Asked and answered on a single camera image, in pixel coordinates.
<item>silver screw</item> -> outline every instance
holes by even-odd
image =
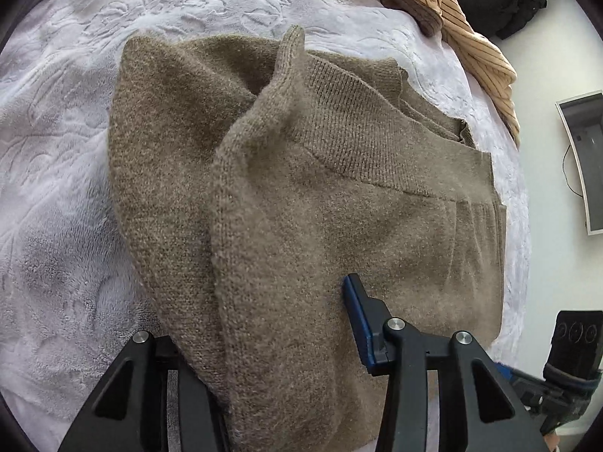
[[[132,337],[132,340],[137,344],[143,344],[149,340],[149,333],[147,331],[137,331]]]
[[[459,331],[456,334],[456,340],[462,345],[468,345],[473,341],[473,337],[466,331]]]
[[[406,323],[404,323],[403,319],[400,319],[400,318],[391,318],[391,319],[388,320],[387,325],[392,330],[403,330],[404,327],[406,326]]]

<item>hand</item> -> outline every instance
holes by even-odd
[[[551,452],[555,452],[555,449],[559,445],[559,440],[559,435],[555,432],[550,432],[550,434],[545,436],[545,442],[549,446]]]

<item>curved monitor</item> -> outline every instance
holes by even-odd
[[[578,165],[586,227],[603,232],[603,92],[557,102]]]

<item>yellow striped cloth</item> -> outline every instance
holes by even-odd
[[[463,67],[492,98],[511,136],[519,145],[519,122],[511,100],[511,84],[517,73],[502,52],[468,24],[457,0],[418,0],[444,20],[442,37],[456,52]]]

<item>brown sweater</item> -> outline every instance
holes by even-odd
[[[351,452],[378,434],[387,380],[358,358],[349,272],[423,331],[499,332],[490,156],[394,60],[307,52],[299,27],[132,38],[109,155],[142,282],[235,451]]]

